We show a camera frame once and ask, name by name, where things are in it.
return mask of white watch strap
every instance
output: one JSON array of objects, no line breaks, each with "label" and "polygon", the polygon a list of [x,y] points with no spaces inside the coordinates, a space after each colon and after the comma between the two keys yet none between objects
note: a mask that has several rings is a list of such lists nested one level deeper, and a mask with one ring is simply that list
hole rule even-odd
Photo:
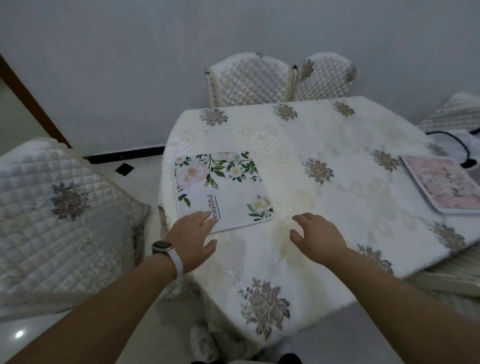
[{"label": "white watch strap", "polygon": [[173,264],[175,264],[175,268],[177,269],[177,278],[183,274],[183,264],[177,251],[175,249],[169,250],[168,255],[172,258]]}]

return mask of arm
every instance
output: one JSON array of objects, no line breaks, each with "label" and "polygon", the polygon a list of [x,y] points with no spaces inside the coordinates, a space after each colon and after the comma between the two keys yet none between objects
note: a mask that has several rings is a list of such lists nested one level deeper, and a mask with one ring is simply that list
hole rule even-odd
[{"label": "arm", "polygon": [[[210,212],[184,216],[165,238],[176,249],[185,272],[197,268],[216,249],[216,240],[204,248],[206,236],[218,222],[205,221],[209,216]],[[8,364],[115,363],[145,312],[176,274],[168,255],[148,257],[33,340]]]},{"label": "arm", "polygon": [[347,248],[334,224],[305,213],[290,239],[312,261],[329,268],[352,291],[405,363],[480,363],[480,326],[379,269]]}]

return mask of hand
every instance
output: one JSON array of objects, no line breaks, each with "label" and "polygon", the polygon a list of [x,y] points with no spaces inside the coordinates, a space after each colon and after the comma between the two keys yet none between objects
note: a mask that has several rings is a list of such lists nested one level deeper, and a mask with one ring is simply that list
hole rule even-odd
[{"label": "hand", "polygon": [[290,240],[307,258],[318,264],[328,265],[348,249],[342,234],[325,218],[306,212],[292,217],[303,229],[303,238],[296,230],[290,230]]},{"label": "hand", "polygon": [[178,219],[165,237],[172,244],[183,264],[183,272],[188,273],[200,266],[216,249],[216,239],[204,248],[205,238],[212,231],[218,219],[211,218],[210,211],[198,211]]}]

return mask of tablecloth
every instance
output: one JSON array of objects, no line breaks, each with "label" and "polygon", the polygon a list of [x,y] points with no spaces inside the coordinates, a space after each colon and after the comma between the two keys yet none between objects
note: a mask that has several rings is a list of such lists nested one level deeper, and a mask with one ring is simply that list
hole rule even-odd
[{"label": "tablecloth", "polygon": [[355,301],[290,242],[289,229],[301,232],[292,215],[324,216],[351,249],[399,278],[480,237],[478,216],[435,214],[398,164],[399,155],[437,149],[365,97],[187,110],[165,148],[161,204],[170,227],[178,218],[170,165],[177,157],[252,153],[276,217],[212,235],[217,250],[192,277],[223,321],[261,348]]}]

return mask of smartwatch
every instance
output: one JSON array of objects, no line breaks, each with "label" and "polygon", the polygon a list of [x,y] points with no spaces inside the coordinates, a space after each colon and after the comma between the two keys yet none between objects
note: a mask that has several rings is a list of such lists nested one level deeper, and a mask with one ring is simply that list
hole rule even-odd
[{"label": "smartwatch", "polygon": [[175,268],[177,269],[177,278],[183,274],[183,264],[172,244],[159,240],[158,242],[153,243],[152,253],[168,254],[172,259]]}]

